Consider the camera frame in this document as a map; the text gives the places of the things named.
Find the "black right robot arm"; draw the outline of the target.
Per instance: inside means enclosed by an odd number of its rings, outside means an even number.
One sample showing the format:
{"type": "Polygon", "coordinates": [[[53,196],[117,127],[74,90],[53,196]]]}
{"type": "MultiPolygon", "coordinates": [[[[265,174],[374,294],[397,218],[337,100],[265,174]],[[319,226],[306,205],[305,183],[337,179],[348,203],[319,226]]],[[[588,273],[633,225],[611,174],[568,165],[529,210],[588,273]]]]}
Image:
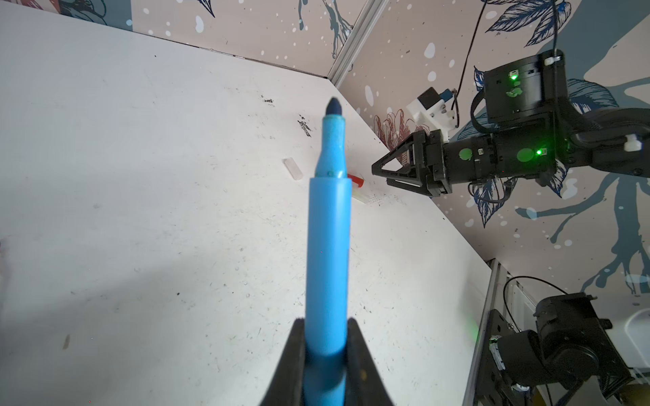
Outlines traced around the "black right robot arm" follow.
{"type": "MultiPolygon", "coordinates": [[[[554,49],[478,76],[468,135],[447,138],[447,95],[427,90],[410,106],[428,128],[411,133],[372,165],[372,173],[399,189],[430,198],[465,184],[483,222],[509,201],[518,181],[532,179],[560,192],[574,167],[592,167],[620,183],[649,184],[649,111],[598,110],[570,99],[565,55],[554,49]]],[[[471,380],[474,405],[528,405],[537,387],[559,384],[567,405],[595,379],[605,399],[649,381],[649,301],[607,299],[560,289],[533,312],[535,327],[522,330],[511,310],[485,306],[471,380]]]]}

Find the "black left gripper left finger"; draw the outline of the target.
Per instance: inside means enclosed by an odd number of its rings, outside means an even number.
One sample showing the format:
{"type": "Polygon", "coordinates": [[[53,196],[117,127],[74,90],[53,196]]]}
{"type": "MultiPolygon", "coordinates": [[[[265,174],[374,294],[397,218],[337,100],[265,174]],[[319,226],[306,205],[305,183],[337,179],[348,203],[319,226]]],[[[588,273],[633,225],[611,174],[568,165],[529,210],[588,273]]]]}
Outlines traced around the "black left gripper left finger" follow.
{"type": "Polygon", "coordinates": [[[289,332],[279,363],[260,406],[302,406],[305,365],[305,320],[297,318],[289,332]]]}

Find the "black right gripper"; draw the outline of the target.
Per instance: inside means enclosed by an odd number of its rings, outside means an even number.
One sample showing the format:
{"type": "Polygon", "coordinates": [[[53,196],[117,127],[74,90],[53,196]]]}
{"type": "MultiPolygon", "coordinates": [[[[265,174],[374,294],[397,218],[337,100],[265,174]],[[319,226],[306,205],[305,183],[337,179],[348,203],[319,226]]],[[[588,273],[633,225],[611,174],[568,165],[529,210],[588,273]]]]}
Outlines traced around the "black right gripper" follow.
{"type": "Polygon", "coordinates": [[[444,142],[442,132],[411,133],[392,152],[372,164],[372,174],[389,186],[411,192],[429,192],[433,197],[452,193],[454,184],[486,182],[495,176],[495,146],[490,135],[444,142]],[[386,165],[406,154],[407,165],[399,170],[386,165]]]}

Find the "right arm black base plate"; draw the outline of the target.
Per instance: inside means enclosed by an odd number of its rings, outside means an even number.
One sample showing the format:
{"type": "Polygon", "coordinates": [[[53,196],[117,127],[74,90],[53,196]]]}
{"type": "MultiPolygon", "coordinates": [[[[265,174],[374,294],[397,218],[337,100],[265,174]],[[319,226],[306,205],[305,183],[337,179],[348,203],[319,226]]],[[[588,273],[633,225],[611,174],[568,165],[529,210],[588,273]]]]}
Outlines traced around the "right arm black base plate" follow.
{"type": "Polygon", "coordinates": [[[490,339],[500,336],[498,328],[505,328],[506,333],[510,331],[502,315],[492,309],[482,319],[463,399],[465,406],[513,404],[509,399],[509,389],[505,385],[504,377],[489,349],[490,339]]]}

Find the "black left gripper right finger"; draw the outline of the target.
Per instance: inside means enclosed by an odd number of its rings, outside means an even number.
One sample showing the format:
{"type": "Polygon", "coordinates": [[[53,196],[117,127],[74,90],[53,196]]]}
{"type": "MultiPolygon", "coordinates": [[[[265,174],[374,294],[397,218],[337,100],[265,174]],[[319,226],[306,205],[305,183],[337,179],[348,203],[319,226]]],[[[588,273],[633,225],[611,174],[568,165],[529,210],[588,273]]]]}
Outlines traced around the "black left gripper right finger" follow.
{"type": "Polygon", "coordinates": [[[347,322],[345,406],[393,406],[358,322],[347,322]]]}

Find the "blue marker pen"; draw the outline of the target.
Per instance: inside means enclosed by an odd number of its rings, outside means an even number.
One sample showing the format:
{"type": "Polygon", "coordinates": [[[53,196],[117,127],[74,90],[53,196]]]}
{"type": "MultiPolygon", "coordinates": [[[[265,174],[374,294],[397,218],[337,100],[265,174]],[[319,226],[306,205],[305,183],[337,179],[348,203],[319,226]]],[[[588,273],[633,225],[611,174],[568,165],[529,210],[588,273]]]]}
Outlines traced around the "blue marker pen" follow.
{"type": "Polygon", "coordinates": [[[339,100],[332,98],[309,189],[303,383],[307,405],[345,402],[350,205],[345,119],[339,100]]]}

